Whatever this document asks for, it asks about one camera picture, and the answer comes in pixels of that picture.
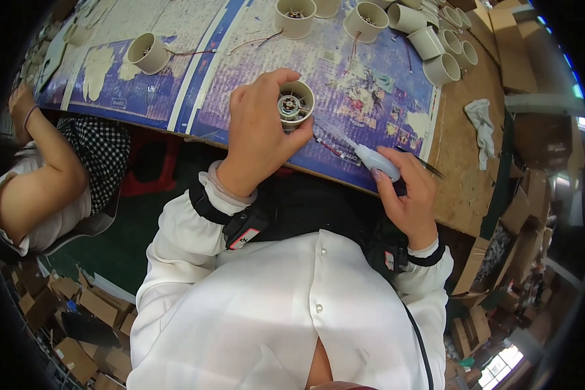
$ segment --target black wristband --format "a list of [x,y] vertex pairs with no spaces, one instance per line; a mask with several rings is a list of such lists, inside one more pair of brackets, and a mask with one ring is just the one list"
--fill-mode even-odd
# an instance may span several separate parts
[[199,181],[198,175],[195,175],[190,183],[188,183],[188,197],[191,199],[191,204],[197,214],[203,216],[210,222],[225,226],[232,221],[232,216],[220,212],[212,206],[210,199],[208,199],[206,189]]
[[440,259],[444,255],[445,249],[446,246],[444,246],[442,240],[440,239],[440,237],[438,237],[438,248],[434,250],[434,252],[431,255],[429,255],[428,257],[416,257],[408,253],[407,261],[409,261],[412,264],[420,265],[421,267],[431,267],[433,265],[436,265],[438,261],[440,261]]

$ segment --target rag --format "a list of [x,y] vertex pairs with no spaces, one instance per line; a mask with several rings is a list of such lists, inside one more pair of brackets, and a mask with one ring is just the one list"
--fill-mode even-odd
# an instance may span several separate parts
[[479,170],[485,170],[487,160],[494,157],[494,141],[491,139],[494,125],[491,124],[489,107],[490,101],[486,98],[480,98],[463,108],[476,129],[476,143],[479,145]]

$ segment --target white blouse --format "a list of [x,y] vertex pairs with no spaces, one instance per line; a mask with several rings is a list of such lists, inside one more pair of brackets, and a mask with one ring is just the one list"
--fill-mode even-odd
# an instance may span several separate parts
[[[203,173],[200,182],[220,211],[247,206]],[[357,244],[330,231],[225,250],[223,227],[195,212],[188,191],[164,206],[158,224],[136,294],[129,390],[303,389],[318,337],[335,381],[427,389],[404,303],[434,387],[444,388],[448,248],[436,265],[409,263],[397,276],[401,300]],[[426,257],[437,245],[410,254]]]
[[[41,152],[39,152],[35,141],[30,141],[26,144],[25,149],[17,154],[23,155],[23,159],[19,160],[14,167],[0,177],[0,185],[10,177],[27,174],[43,167],[46,163]],[[78,197],[78,199],[61,211],[50,215],[41,222],[39,226],[35,227],[32,232],[24,236],[18,248],[19,254],[25,256],[31,248],[37,250],[47,249],[57,240],[57,238],[68,234],[78,222],[82,221],[90,214],[91,192],[87,185],[85,191]],[[0,229],[0,234],[5,240],[13,244],[13,241],[8,238],[7,233],[4,230]]]

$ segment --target worker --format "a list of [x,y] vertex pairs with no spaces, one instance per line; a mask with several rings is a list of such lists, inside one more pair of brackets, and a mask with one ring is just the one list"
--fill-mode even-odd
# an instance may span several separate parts
[[409,239],[394,288],[330,224],[255,241],[256,188],[312,138],[312,118],[286,134],[276,106],[299,77],[281,68],[232,92],[226,159],[164,206],[136,294],[128,390],[444,388],[453,259],[438,242],[434,180],[411,154],[378,148],[405,197],[372,173]]
[[114,121],[64,115],[55,127],[22,82],[8,100],[15,133],[0,134],[0,259],[36,260],[118,190],[130,136]]

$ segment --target hair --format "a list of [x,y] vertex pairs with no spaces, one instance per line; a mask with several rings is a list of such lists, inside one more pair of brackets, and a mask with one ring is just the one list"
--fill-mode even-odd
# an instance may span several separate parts
[[[22,150],[26,148],[20,148],[9,136],[0,133],[0,177],[23,159],[24,156],[18,153]],[[7,264],[14,265],[19,261],[35,260],[39,253],[38,250],[31,248],[22,256],[16,247],[0,234],[0,260]]]

